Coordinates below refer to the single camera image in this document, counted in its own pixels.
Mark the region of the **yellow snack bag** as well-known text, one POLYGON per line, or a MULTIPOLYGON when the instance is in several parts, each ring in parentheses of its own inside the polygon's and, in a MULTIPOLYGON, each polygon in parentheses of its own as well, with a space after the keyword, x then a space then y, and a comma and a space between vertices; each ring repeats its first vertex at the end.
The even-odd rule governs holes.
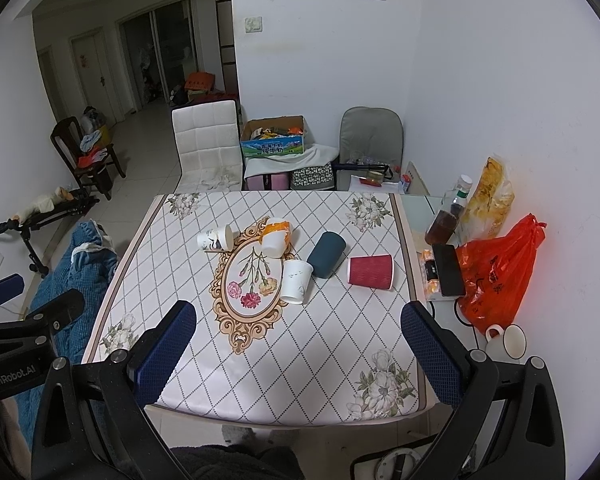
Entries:
POLYGON ((504 160, 490 156, 474 194, 460 218, 460 242, 490 240, 498 236, 515 199, 504 160))

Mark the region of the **glass side table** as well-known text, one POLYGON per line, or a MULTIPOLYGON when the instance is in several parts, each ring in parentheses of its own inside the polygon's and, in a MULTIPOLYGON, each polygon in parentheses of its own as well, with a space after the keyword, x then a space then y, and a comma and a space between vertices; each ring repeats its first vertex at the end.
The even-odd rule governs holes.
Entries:
POLYGON ((439 197, 399 195, 401 242, 410 298, 418 300, 443 328, 450 330, 468 350, 483 349, 486 340, 460 312, 457 301, 465 295, 454 237, 446 245, 426 243, 432 222, 441 206, 439 197))

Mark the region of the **red paper cup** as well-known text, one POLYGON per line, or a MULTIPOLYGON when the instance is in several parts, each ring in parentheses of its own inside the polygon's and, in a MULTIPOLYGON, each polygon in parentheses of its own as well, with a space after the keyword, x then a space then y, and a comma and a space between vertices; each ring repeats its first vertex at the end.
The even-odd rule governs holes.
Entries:
POLYGON ((394 262, 390 255, 351 257, 348 283, 373 289, 389 290, 393 283, 394 262))

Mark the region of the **floral diamond pattern tablecloth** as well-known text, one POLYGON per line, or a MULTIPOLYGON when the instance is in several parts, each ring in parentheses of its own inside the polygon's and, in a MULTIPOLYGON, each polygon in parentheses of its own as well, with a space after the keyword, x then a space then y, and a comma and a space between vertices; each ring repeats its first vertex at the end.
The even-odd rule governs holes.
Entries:
POLYGON ((400 329, 407 287, 396 194, 228 192, 154 198, 99 309, 85 362, 129 348, 178 300, 197 327, 158 399, 162 408, 263 426, 382 424, 434 403, 400 329), (291 224, 282 258, 262 255, 271 218, 291 224), (231 252, 196 236, 228 224, 231 252), (389 290, 348 283, 348 266, 312 278, 303 304, 280 300, 283 264, 306 260, 324 232, 344 258, 390 255, 389 290))

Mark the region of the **bottle with brown liquid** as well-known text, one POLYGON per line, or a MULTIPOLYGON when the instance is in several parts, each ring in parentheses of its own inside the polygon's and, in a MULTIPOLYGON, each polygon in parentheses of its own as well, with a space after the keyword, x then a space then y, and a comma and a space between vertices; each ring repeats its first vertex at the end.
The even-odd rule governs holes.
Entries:
POLYGON ((464 214, 471 187, 471 177, 461 174, 454 188, 443 196, 441 208, 425 234, 428 245, 444 245, 449 241, 464 214))

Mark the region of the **dark wooden chair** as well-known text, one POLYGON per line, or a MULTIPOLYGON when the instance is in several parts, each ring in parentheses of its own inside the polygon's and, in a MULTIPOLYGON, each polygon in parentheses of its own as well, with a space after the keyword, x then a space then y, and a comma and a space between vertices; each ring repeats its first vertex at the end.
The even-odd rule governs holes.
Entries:
POLYGON ((100 131, 84 133, 78 118, 61 119, 50 134, 50 142, 68 167, 80 190, 93 188, 111 200, 112 179, 109 167, 114 167, 118 176, 126 177, 114 144, 104 144, 100 131))

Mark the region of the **white wall switch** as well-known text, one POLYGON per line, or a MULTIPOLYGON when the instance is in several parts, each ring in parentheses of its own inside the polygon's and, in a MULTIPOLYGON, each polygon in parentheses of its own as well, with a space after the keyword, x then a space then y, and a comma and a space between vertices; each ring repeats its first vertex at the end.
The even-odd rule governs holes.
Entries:
POLYGON ((250 16, 244 21, 246 34, 258 34, 263 30, 263 18, 260 16, 250 16))

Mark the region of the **red plastic bag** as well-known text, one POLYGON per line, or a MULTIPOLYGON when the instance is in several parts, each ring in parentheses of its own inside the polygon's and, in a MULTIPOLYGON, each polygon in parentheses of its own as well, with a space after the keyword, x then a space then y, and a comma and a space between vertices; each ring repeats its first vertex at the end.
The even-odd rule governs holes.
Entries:
POLYGON ((456 250, 465 296, 458 305, 464 318, 485 335, 490 326, 514 322, 545 240, 546 223, 534 214, 492 240, 472 240, 456 250))

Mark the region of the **dark teal cup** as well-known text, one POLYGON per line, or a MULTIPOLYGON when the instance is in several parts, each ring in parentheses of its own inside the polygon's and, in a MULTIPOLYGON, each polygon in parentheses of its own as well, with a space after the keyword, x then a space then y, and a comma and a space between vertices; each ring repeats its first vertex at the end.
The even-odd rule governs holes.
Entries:
POLYGON ((346 241, 339 234, 324 232, 306 259, 313 268, 313 275, 329 278, 345 249, 346 241))

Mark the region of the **black smartphone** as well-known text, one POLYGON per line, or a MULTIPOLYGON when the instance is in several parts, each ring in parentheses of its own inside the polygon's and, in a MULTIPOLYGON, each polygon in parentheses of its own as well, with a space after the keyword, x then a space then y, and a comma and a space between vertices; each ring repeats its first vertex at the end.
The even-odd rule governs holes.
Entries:
POLYGON ((441 295, 454 298, 464 297, 466 288, 456 248, 453 245, 435 244, 432 246, 432 252, 441 295))

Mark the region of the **blue blanket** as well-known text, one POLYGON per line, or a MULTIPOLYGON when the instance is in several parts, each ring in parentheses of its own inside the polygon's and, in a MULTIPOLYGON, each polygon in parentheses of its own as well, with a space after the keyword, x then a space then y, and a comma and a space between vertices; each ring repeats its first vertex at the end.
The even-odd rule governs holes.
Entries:
POLYGON ((31 314, 59 316, 54 335, 58 356, 72 364, 82 361, 96 315, 118 266, 112 241, 93 220, 80 222, 55 270, 38 286, 31 314))

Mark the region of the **white towel on stool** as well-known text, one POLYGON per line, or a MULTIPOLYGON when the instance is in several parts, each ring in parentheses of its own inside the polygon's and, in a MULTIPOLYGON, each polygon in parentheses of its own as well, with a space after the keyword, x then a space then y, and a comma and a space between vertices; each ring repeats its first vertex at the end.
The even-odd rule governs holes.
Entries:
POLYGON ((248 179, 262 174, 283 174, 306 167, 321 167, 333 162, 338 156, 338 148, 312 144, 302 154, 247 158, 244 177, 248 179))

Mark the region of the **white cup orange rim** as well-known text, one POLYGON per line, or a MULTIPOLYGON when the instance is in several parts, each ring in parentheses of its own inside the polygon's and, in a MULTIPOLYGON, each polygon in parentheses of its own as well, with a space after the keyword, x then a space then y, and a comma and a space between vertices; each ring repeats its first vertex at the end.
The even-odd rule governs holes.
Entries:
POLYGON ((271 218, 265 223, 260 236, 262 255, 282 258, 291 240, 291 224, 282 218, 271 218))

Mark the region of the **white paper cup with text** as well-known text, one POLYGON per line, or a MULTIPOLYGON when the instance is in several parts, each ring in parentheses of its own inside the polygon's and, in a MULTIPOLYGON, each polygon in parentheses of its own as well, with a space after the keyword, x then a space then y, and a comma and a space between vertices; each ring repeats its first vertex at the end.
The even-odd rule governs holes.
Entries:
POLYGON ((287 304, 303 304, 312 273, 313 266, 308 262, 298 259, 286 260, 283 264, 280 300, 287 304))

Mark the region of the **white padded chair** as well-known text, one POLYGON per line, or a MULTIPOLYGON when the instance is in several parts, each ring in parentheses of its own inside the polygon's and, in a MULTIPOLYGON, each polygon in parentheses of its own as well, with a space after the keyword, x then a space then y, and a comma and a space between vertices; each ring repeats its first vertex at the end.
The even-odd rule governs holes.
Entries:
POLYGON ((244 162, 233 100, 181 107, 172 112, 181 179, 175 192, 240 191, 244 162))

